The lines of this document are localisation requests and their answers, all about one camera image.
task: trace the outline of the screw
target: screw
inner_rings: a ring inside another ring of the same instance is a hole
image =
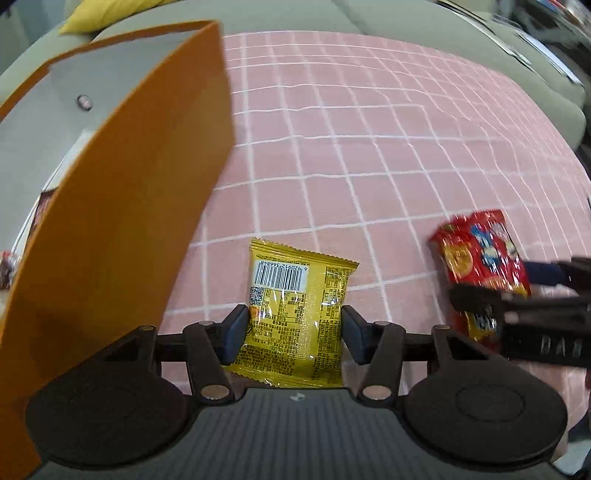
[[[79,95],[76,102],[85,112],[89,112],[92,109],[92,100],[90,100],[88,95]]]
[[[201,389],[201,396],[209,400],[221,400],[230,394],[228,387],[224,385],[206,385]]]
[[[392,390],[383,385],[370,385],[363,389],[362,394],[370,400],[386,400],[392,395]]]

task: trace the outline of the round black base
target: round black base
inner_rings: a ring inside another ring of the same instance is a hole
[[[78,468],[144,458],[174,440],[186,421],[178,388],[124,362],[58,378],[31,399],[26,415],[40,452]]]
[[[437,371],[411,389],[404,415],[429,449],[492,469],[549,459],[567,425],[560,395],[505,361],[459,361]]]

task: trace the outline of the cartoon character print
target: cartoon character print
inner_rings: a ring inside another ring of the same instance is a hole
[[[509,255],[509,258],[512,260],[517,260],[517,248],[515,247],[515,244],[511,241],[511,237],[509,236],[509,233],[505,229],[504,225],[501,225],[500,223],[493,223],[491,225],[491,230],[505,244],[505,247],[507,248],[507,255]]]
[[[501,259],[499,257],[499,252],[495,248],[495,244],[492,241],[492,235],[490,232],[482,230],[480,227],[476,225],[472,225],[470,228],[470,233],[474,235],[482,250],[480,251],[480,256],[482,258],[482,263],[484,263],[491,271],[496,271]]]

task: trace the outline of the sofa cushion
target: sofa cushion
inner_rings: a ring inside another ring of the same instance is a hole
[[[0,105],[47,60],[92,40],[92,35],[86,34],[60,35],[59,28],[39,38],[0,75]]]
[[[184,0],[156,7],[105,28],[95,40],[158,25],[216,18],[225,34],[322,30],[359,33],[330,0]]]
[[[370,8],[367,0],[335,3],[367,35],[436,48],[507,75],[542,109],[571,147],[580,144],[586,124],[581,109],[451,10],[417,0],[372,0]]]

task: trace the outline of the yellow snack bag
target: yellow snack bag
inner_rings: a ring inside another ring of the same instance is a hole
[[[340,307],[359,263],[253,238],[251,322],[228,370],[276,387],[339,387]]]

